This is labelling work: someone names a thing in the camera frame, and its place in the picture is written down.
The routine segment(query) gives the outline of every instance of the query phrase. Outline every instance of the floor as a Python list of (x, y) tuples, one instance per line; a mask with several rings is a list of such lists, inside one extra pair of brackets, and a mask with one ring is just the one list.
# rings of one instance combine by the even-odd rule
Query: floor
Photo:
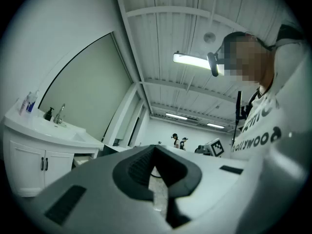
[(168, 207), (168, 188), (162, 178), (160, 177), (156, 167), (154, 167), (152, 174), (157, 176), (150, 177), (149, 189), (154, 192), (154, 209), (166, 218)]

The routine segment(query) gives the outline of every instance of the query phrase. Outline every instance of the ceiling beam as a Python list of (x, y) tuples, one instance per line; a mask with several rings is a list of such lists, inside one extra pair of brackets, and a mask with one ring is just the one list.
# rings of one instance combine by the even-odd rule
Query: ceiling beam
[(169, 122), (169, 123), (173, 123), (173, 124), (177, 124), (177, 125), (181, 125), (181, 126), (186, 126), (186, 127), (191, 127), (191, 128), (195, 128), (195, 129), (200, 129), (200, 130), (204, 130), (204, 131), (207, 131), (207, 132), (221, 133), (221, 134), (225, 134), (225, 135), (232, 135), (232, 134), (230, 134), (228, 132), (224, 132), (224, 131), (220, 131), (220, 130), (214, 130), (214, 129), (208, 129), (208, 128), (204, 128), (204, 127), (193, 126), (193, 125), (185, 124), (183, 122), (178, 122), (178, 121), (169, 120), (169, 119), (163, 119), (163, 118), (160, 118), (160, 117), (150, 116), (150, 118), (157, 119), (157, 120), (162, 120), (162, 121), (165, 121), (165, 122)]
[[(143, 14), (153, 14), (153, 13), (185, 13), (190, 15), (196, 15), (204, 18), (210, 18), (211, 13), (207, 10), (201, 10), (197, 8), (190, 8), (184, 6), (156, 6), (156, 7), (147, 7), (141, 8), (133, 11), (127, 12), (127, 17), (135, 17)], [(225, 18), (223, 16), (214, 14), (214, 20), (229, 26), (237, 31), (247, 32), (248, 30), (238, 23)]]
[[(180, 84), (180, 83), (175, 83), (175, 82), (171, 82), (171, 81), (163, 81), (163, 80), (153, 80), (153, 79), (146, 79), (144, 82), (144, 84), (146, 85), (158, 85), (158, 86), (167, 86), (167, 87), (171, 87), (173, 89), (179, 89), (182, 91), (187, 91), (188, 89), (188, 85), (184, 85), (184, 84)], [(203, 95), (207, 95), (207, 96), (212, 96), (224, 101), (228, 101), (228, 102), (232, 102), (232, 103), (236, 103), (236, 100), (225, 96), (223, 94), (219, 94), (217, 92), (213, 92), (207, 89), (202, 89), (202, 88), (197, 88), (194, 86), (190, 86), (188, 91), (193, 91), (193, 92), (197, 92)]]
[[(242, 126), (237, 126), (237, 129), (236, 129), (236, 131), (239, 131), (240, 133), (242, 132), (239, 128), (241, 128)], [(235, 128), (233, 128), (233, 129), (230, 129), (229, 131), (227, 131), (228, 133), (234, 133), (234, 130), (235, 130)]]
[[(143, 76), (143, 73), (142, 73), (141, 64), (140, 64), (140, 61), (139, 61), (139, 58), (138, 58), (135, 42), (134, 42), (133, 37), (132, 37), (132, 32), (131, 32), (131, 28), (130, 28), (130, 25), (129, 25), (129, 21), (128, 21), (127, 13), (126, 13), (126, 10), (125, 10), (124, 2), (123, 2), (123, 0), (117, 0), (117, 1), (118, 1), (118, 4), (119, 4), (119, 8), (120, 8), (121, 16), (122, 16), (122, 19), (123, 19), (123, 23), (124, 23), (125, 28), (126, 28), (126, 32), (127, 32), (127, 35), (128, 35), (129, 43), (130, 43), (130, 46), (131, 46), (131, 49), (132, 49), (132, 53), (133, 53), (133, 56), (134, 56), (134, 59), (135, 59), (135, 62), (136, 62), (136, 67), (137, 67), (137, 70), (138, 70), (138, 73), (139, 73), (139, 77), (140, 77), (141, 81), (144, 81), (144, 76)], [(142, 84), (142, 85), (143, 85), (143, 88), (144, 88), (144, 91), (145, 91), (145, 96), (146, 96), (147, 103), (149, 105), (150, 111), (153, 114), (153, 109), (151, 107), (151, 102), (150, 102), (150, 100), (148, 98), (145, 85), (144, 84)]]
[(143, 83), (145, 83), (146, 85), (165, 86), (165, 87), (170, 87), (170, 88), (179, 89), (183, 91), (186, 91), (187, 89), (187, 85), (175, 83), (172, 81), (145, 79)]
[[(159, 105), (159, 104), (155, 104), (155, 103), (152, 103), (152, 107), (157, 108), (157, 109), (161, 109), (161, 110), (166, 111), (166, 112), (172, 112), (172, 113), (176, 113), (177, 112), (177, 108), (168, 107), (168, 106), (164, 106), (164, 105)], [(235, 124), (231, 124), (230, 120), (219, 119), (217, 117), (208, 116), (208, 115), (202, 115), (202, 114), (190, 112), (190, 111), (187, 111), (187, 110), (184, 110), (184, 109), (180, 109), (179, 113), (184, 114), (184, 115), (188, 115), (188, 116), (191, 116), (191, 117), (204, 119), (204, 120), (213, 120), (213, 121), (216, 121), (216, 122), (220, 122), (223, 125), (233, 125), (233, 126), (235, 126)]]
[(191, 81), (189, 82), (189, 85), (188, 85), (187, 88), (186, 88), (186, 93), (185, 93), (185, 96), (184, 96), (184, 98), (185, 98), (185, 99), (184, 99), (184, 103), (182, 102), (182, 103), (179, 105), (179, 107), (178, 107), (178, 109), (177, 109), (177, 112), (180, 110), (180, 107), (182, 106), (182, 104), (185, 105), (185, 103), (186, 103), (187, 94), (188, 94), (189, 89), (190, 89), (190, 87), (191, 87), (191, 84), (192, 84), (192, 82), (193, 82), (193, 80), (194, 80), (194, 77), (195, 77), (195, 75), (193, 75)]
[(210, 31), (211, 30), (211, 26), (213, 24), (213, 21), (214, 21), (214, 16), (215, 16), (215, 8), (216, 8), (216, 0), (214, 0), (213, 2), (213, 8), (211, 10), (211, 16), (209, 18), (209, 22), (208, 22), (208, 30), (207, 31)]

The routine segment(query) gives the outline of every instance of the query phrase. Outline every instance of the black slot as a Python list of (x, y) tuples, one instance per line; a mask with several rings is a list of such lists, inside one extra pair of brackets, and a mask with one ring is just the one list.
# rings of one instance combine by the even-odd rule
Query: black slot
[(230, 173), (239, 174), (239, 175), (243, 172), (243, 169), (235, 168), (231, 166), (221, 166), (220, 169), (230, 172)]
[(62, 225), (85, 191), (84, 187), (72, 186), (44, 215), (53, 222)]

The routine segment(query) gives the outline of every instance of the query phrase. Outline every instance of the white sink cabinet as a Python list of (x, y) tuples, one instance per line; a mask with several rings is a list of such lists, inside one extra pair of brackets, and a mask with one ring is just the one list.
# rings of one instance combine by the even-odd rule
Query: white sink cabinet
[(46, 121), (39, 110), (26, 117), (14, 106), (4, 118), (5, 169), (12, 192), (19, 196), (36, 196), (71, 171), (74, 154), (96, 158), (103, 146), (85, 129)]

